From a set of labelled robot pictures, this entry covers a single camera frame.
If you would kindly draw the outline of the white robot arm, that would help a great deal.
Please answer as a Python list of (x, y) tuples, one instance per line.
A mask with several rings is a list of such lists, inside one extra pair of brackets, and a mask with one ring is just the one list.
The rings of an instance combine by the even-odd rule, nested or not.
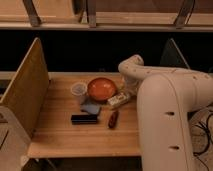
[(213, 104), (205, 72), (146, 66), (138, 55), (118, 70), (128, 88), (139, 83), (137, 117), (143, 171), (195, 171), (187, 114)]

